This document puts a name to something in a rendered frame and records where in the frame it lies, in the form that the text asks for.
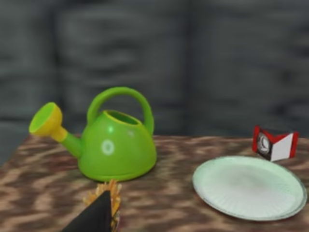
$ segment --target black pointed object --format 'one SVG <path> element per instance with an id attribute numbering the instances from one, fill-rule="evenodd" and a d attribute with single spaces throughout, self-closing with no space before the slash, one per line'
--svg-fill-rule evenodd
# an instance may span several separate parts
<path id="1" fill-rule="evenodd" d="M 111 232 L 110 191 L 103 192 L 61 232 Z"/>

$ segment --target red and white box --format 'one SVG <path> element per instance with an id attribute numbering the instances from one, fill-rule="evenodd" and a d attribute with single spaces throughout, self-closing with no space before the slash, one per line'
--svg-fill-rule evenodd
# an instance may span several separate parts
<path id="1" fill-rule="evenodd" d="M 295 156 L 298 132 L 254 127 L 252 150 L 269 161 Z"/>

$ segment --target green watering can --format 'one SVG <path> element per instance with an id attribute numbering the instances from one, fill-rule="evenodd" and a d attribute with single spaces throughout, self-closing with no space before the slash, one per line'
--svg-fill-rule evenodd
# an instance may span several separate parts
<path id="1" fill-rule="evenodd" d="M 100 106 L 116 95 L 129 95 L 139 101 L 144 123 L 114 110 L 99 112 Z M 62 126 L 62 113 L 53 103 L 44 105 L 33 117 L 29 132 L 51 136 L 78 159 L 80 171 L 98 181 L 129 180 L 148 172 L 156 163 L 152 138 L 154 119 L 143 95 L 127 87 L 114 87 L 98 94 L 87 112 L 87 126 L 79 139 Z"/>

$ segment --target table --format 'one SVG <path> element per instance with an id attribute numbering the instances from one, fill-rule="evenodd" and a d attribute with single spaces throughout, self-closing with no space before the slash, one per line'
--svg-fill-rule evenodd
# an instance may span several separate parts
<path id="1" fill-rule="evenodd" d="M 154 137 L 158 162 L 147 175 L 123 182 L 122 232 L 305 232 L 309 206 L 276 222 L 250 222 L 213 210 L 194 192 L 191 178 L 201 163 L 218 156 L 254 156 L 250 139 Z M 309 140 L 296 158 L 279 164 L 309 187 Z M 0 169 L 0 231 L 58 232 L 82 210 L 96 183 L 51 139 L 27 138 Z"/>

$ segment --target white panel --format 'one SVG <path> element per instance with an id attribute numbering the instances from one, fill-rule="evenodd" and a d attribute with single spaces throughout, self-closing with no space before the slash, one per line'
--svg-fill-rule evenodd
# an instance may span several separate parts
<path id="1" fill-rule="evenodd" d="M 285 138 L 273 145 L 270 161 L 288 159 L 292 146 L 293 134 L 289 134 Z"/>

